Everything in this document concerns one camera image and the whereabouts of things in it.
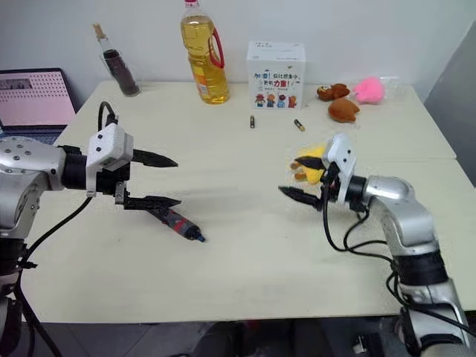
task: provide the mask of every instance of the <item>pink laptop screen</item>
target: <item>pink laptop screen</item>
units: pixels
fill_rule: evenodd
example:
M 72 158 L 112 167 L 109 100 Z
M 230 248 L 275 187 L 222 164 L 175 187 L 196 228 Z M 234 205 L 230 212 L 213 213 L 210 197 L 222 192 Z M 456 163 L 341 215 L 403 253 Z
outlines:
M 74 107 L 61 72 L 0 74 L 3 126 L 68 125 Z

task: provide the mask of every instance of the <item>table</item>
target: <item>table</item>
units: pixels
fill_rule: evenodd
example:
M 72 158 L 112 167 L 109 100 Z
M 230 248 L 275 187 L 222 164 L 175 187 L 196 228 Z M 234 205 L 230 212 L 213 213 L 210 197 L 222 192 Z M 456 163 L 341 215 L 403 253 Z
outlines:
M 412 183 L 435 216 L 463 307 L 476 309 L 467 270 L 476 248 L 476 192 L 422 105 L 413 103 L 413 89 L 404 90 L 408 114 L 401 125 L 391 122 L 393 133 L 405 132 L 401 126 L 410 123 L 408 116 L 423 114 L 413 118 L 417 124 L 407 134 L 408 145 L 400 148 L 392 135 L 387 146 L 375 150 L 365 138 L 373 133 L 382 139 L 384 126 L 376 117 L 394 115 L 393 107 L 387 114 L 383 105 L 362 110 L 352 126 L 333 123 L 326 107 L 311 101 L 296 114 L 253 111 L 257 127 L 251 130 L 243 85 L 231 86 L 232 99 L 224 106 L 209 107 L 195 101 L 189 83 L 151 84 L 136 98 L 121 97 L 113 83 L 102 83 L 59 142 L 86 147 L 96 130 L 98 103 L 110 100 L 136 148 L 179 163 L 170 169 L 133 164 L 132 195 L 182 199 L 176 210 L 196 222 L 208 241 L 187 241 L 149 214 L 124 211 L 112 197 L 99 195 L 35 252 L 39 267 L 23 281 L 39 318 L 132 323 L 396 313 L 397 302 L 384 287 L 386 263 L 334 252 L 321 216 L 277 189 L 292 183 L 287 167 L 303 144 L 323 141 L 337 129 L 356 143 L 357 174 L 400 176 Z M 180 105 L 179 98 L 189 103 Z M 304 133 L 294 127 L 295 117 L 306 126 Z M 417 138 L 425 144 L 418 147 Z M 30 239 L 84 197 L 73 190 L 43 195 Z M 335 240 L 355 220 L 336 206 L 329 217 Z M 377 238 L 382 230 L 371 219 L 353 239 Z

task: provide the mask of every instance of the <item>red and black marker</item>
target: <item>red and black marker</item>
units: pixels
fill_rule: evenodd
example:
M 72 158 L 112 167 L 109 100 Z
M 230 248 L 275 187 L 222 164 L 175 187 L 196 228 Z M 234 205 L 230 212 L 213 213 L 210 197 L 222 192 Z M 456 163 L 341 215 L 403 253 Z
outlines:
M 174 210 L 149 210 L 154 217 L 161 220 L 162 223 L 172 228 L 175 232 L 188 240 L 198 240 L 204 242 L 205 238 L 202 236 L 200 227 L 195 223 L 189 221 L 182 215 L 176 213 Z

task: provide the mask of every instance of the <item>cardboard box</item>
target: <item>cardboard box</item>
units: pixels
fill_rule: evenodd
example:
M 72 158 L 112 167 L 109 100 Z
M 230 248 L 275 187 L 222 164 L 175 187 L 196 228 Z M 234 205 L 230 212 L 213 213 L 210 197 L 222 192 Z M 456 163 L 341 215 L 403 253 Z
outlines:
M 303 44 L 250 41 L 247 62 L 252 108 L 301 108 L 306 70 Z

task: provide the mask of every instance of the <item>cooking oil bottle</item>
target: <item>cooking oil bottle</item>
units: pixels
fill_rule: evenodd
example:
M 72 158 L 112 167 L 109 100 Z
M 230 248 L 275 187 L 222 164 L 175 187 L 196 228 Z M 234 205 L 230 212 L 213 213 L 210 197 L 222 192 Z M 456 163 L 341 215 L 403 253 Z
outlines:
M 200 97 L 208 104 L 224 103 L 230 97 L 225 77 L 222 45 L 213 22 L 200 8 L 198 0 L 185 0 L 181 35 Z M 213 48 L 218 46 L 219 58 Z

